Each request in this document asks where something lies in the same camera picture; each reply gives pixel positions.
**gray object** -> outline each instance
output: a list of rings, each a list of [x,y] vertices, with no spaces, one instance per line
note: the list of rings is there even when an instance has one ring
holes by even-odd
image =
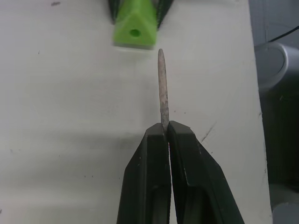
[[[299,204],[283,203],[273,210],[273,224],[297,224],[299,220]]]
[[[299,49],[271,42],[255,47],[258,87],[280,93],[299,89]]]
[[[164,53],[162,49],[159,49],[159,53],[158,53],[158,78],[159,78],[161,123],[164,132],[166,133],[168,123],[169,123],[169,109],[168,109],[166,66],[165,66]]]

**hole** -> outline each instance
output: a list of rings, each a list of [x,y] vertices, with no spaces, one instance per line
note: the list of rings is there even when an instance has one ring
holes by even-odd
[[[130,30],[130,35],[133,37],[139,37],[141,35],[141,33],[138,29],[132,29],[132,30]]]

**green object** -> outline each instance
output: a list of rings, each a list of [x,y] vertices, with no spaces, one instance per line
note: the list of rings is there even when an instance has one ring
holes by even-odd
[[[115,22],[114,41],[154,45],[156,35],[156,9],[151,0],[124,0]]]

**black cable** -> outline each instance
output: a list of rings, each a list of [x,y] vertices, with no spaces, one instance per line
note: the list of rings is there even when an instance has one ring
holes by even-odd
[[[268,41],[268,42],[274,42],[274,41],[277,41],[278,39],[283,38],[283,37],[285,37],[285,36],[288,36],[289,34],[295,32],[297,29],[299,29],[299,26],[295,27],[294,29],[290,30],[289,32],[286,32],[285,34],[282,34],[282,35],[280,35],[280,36],[278,36],[278,37],[276,37],[276,38],[274,38],[274,39],[272,39],[272,40],[270,40],[270,41]]]

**scratch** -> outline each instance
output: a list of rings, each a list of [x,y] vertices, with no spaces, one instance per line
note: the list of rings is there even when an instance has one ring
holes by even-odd
[[[211,132],[211,130],[215,127],[216,122],[210,127],[210,129],[207,131],[206,135],[201,139],[201,142],[203,142],[207,136],[209,135],[209,133]]]
[[[268,1],[263,1],[262,9],[263,9],[263,25],[264,25],[264,36],[265,36],[265,42],[268,41],[268,35],[269,35],[269,21],[268,21],[268,7],[269,3]]]
[[[267,164],[266,164],[266,167],[265,167],[265,169],[264,169],[264,171],[263,171],[262,184],[263,184],[263,182],[264,182],[266,176],[267,176]]]
[[[60,1],[54,1],[51,3],[51,6],[58,6],[60,5]]]
[[[266,142],[263,142],[263,155],[264,155],[264,159],[265,159],[265,163],[267,165],[267,151],[266,151]]]

